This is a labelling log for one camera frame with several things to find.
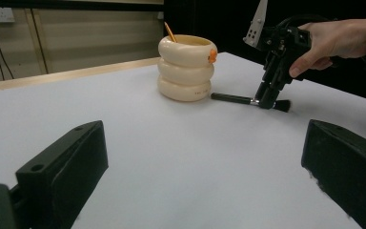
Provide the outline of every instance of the cream ring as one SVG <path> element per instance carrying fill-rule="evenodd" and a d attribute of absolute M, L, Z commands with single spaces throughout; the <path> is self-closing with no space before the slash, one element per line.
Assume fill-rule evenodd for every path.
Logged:
<path fill-rule="evenodd" d="M 160 74 L 173 83 L 184 85 L 197 85 L 206 83 L 213 77 L 214 65 L 207 67 L 188 68 L 169 63 L 164 58 L 159 58 L 157 64 Z"/>
<path fill-rule="evenodd" d="M 211 90 L 210 80 L 206 83 L 194 86 L 187 86 L 181 84 L 174 84 L 162 75 L 159 75 L 157 80 L 158 90 L 168 98 L 184 101 L 193 102 L 200 100 L 207 96 Z"/>
<path fill-rule="evenodd" d="M 159 54 L 166 61 L 185 67 L 206 67 L 214 62 L 217 48 L 212 41 L 191 35 L 174 37 L 177 42 L 165 36 L 158 44 Z"/>

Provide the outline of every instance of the black brush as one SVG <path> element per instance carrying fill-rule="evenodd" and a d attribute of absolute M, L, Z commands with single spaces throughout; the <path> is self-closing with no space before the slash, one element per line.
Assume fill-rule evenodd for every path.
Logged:
<path fill-rule="evenodd" d="M 259 106 L 259 101 L 251 97 L 212 93 L 211 98 L 215 100 Z M 277 100 L 273 105 L 273 109 L 285 113 L 289 112 L 290 108 L 291 108 L 290 100 Z"/>
<path fill-rule="evenodd" d="M 281 112 L 289 112 L 290 108 L 291 108 L 291 101 L 286 99 L 286 100 L 277 100 L 274 103 L 273 109 L 279 110 Z"/>

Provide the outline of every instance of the white tabletop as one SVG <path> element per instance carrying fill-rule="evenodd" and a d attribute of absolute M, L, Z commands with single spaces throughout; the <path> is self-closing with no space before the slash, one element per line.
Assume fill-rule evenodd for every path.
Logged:
<path fill-rule="evenodd" d="M 220 53 L 212 92 L 253 96 L 262 66 Z M 293 81 L 289 113 L 161 95 L 155 65 L 0 91 L 0 183 L 58 137 L 103 120 L 110 167 L 73 228 L 360 228 L 300 160 L 310 119 L 366 137 L 366 99 Z"/>

